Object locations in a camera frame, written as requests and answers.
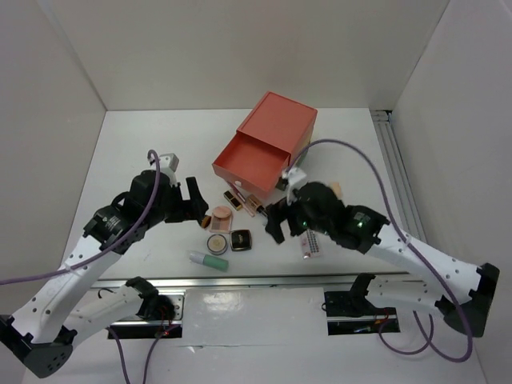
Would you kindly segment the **BB cream bottle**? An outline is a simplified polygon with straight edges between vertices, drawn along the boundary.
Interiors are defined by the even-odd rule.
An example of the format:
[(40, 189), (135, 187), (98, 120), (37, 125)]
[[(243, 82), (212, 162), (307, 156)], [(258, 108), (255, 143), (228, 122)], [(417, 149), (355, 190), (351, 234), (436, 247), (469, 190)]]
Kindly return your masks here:
[(246, 205), (249, 208), (249, 210), (254, 214), (260, 214), (264, 218), (267, 217), (265, 207), (263, 206), (261, 201), (253, 194), (250, 194), (249, 196), (246, 197)]

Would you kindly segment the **round powder jar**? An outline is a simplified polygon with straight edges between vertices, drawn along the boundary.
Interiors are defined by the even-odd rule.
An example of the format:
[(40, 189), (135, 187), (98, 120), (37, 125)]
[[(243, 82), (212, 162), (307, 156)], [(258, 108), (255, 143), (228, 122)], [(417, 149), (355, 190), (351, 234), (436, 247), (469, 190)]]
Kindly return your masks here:
[(222, 234), (212, 234), (207, 239), (206, 247), (213, 255), (221, 255), (227, 251), (228, 241)]

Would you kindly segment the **black square compact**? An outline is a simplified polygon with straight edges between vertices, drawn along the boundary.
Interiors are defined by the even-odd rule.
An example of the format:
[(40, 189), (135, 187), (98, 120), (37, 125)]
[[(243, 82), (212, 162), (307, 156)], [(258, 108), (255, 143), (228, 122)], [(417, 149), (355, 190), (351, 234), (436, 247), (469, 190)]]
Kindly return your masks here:
[(231, 231), (230, 248), (233, 252), (250, 250), (252, 248), (251, 232), (247, 229)]

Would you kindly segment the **red top drawer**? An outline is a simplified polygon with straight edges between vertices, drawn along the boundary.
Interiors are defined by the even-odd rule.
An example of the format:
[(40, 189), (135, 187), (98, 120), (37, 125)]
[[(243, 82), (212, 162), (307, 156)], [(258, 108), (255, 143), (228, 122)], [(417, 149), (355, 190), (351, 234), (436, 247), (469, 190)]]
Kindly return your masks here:
[(290, 155), (244, 133), (236, 133), (212, 163), (214, 173), (261, 200), (272, 195)]

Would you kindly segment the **green white tube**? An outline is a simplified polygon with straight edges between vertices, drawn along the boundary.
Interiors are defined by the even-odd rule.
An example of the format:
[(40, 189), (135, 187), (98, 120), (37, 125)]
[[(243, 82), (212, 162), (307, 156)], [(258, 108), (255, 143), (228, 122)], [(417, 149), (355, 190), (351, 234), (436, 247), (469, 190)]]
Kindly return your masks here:
[(218, 270), (221, 272), (227, 272), (229, 268), (229, 262), (223, 258), (218, 258), (210, 254), (204, 254), (197, 251), (190, 251), (189, 260), (192, 263), (206, 266), (208, 268)]

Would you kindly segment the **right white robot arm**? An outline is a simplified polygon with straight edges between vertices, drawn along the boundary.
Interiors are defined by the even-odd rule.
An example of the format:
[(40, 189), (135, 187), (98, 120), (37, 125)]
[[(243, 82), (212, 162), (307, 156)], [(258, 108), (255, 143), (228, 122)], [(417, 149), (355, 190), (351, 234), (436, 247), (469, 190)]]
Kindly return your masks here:
[(282, 223), (287, 222), (293, 237), (312, 230), (344, 249), (378, 258), (422, 280), (407, 287), (404, 282), (360, 274), (349, 295), (355, 312), (404, 306), (438, 315), (461, 334), (484, 335), (500, 274), (496, 266), (477, 266), (449, 256), (394, 228), (389, 218), (367, 206), (346, 205), (320, 182), (308, 182), (265, 211), (265, 231), (278, 244), (285, 240)]

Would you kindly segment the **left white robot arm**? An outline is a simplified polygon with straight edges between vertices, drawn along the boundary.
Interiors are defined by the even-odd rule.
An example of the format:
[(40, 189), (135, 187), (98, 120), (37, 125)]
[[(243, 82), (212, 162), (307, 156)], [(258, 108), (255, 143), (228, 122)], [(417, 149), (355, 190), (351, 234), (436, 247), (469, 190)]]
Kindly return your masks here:
[(22, 308), (1, 317), (1, 342), (38, 378), (60, 370), (90, 336), (127, 317), (172, 319), (174, 305), (142, 277), (86, 306), (78, 303), (146, 232), (164, 223), (201, 222), (209, 209), (194, 177), (183, 198), (170, 172), (145, 170), (130, 189), (94, 213), (55, 276)]

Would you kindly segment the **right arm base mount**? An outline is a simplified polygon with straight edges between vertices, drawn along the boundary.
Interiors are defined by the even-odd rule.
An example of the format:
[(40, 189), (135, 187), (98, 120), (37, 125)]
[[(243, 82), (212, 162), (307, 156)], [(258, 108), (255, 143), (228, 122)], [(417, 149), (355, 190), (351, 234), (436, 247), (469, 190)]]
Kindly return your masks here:
[(380, 327), (383, 333), (400, 332), (395, 308), (375, 308), (349, 291), (326, 291), (321, 309), (326, 313), (329, 336), (376, 334)]

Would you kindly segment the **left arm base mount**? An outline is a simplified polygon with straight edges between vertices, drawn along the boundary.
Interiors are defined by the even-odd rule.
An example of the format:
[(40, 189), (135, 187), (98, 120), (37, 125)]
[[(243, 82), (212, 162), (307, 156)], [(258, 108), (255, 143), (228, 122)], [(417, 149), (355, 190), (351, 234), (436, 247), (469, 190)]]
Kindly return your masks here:
[(182, 317), (185, 305), (183, 291), (162, 291), (160, 304), (148, 318), (132, 315), (113, 323), (110, 328), (121, 340), (150, 340), (156, 337), (182, 337)]

